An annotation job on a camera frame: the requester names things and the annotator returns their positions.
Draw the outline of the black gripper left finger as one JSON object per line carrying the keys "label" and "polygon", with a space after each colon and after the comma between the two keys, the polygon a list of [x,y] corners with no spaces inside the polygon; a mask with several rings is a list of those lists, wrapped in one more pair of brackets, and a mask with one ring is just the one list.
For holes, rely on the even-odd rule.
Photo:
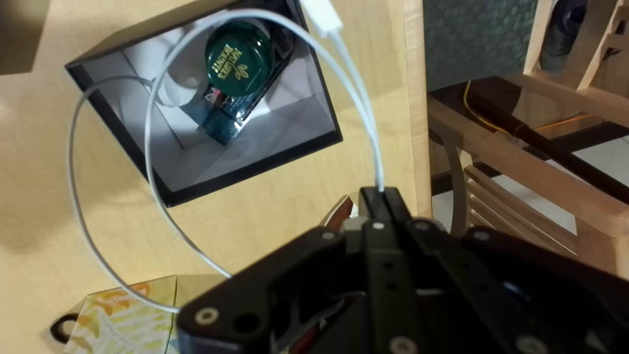
{"label": "black gripper left finger", "polygon": [[360,192],[368,213],[364,227],[366,280],[374,351],[378,354],[419,354],[417,302],[409,259],[399,247],[394,219],[394,192]]}

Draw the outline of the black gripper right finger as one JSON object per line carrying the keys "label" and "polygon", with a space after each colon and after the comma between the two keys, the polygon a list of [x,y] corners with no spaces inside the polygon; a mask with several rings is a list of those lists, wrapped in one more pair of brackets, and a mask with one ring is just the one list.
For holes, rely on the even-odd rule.
{"label": "black gripper right finger", "polygon": [[388,354],[470,354],[468,255],[413,219],[398,190],[382,196],[382,349]]}

